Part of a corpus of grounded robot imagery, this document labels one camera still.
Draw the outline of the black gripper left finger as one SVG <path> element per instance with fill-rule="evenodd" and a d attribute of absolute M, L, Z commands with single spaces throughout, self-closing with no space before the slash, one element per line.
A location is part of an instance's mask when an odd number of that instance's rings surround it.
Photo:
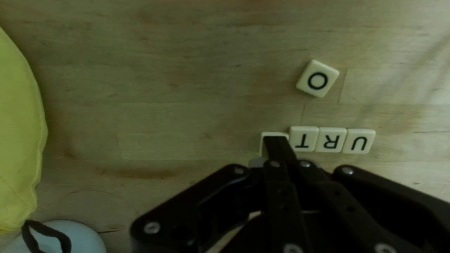
<path fill-rule="evenodd" d="M 297 188 L 290 178 L 289 142 L 282 139 L 268 150 L 264 167 L 266 217 L 272 253 L 313 253 Z"/>

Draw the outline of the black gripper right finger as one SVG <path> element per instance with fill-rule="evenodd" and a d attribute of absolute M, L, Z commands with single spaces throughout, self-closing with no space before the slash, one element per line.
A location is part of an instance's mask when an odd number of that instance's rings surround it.
<path fill-rule="evenodd" d="M 296 168 L 302 203 L 325 215 L 341 253 L 413 253 L 414 246 L 384 229 L 356 196 L 310 160 Z"/>

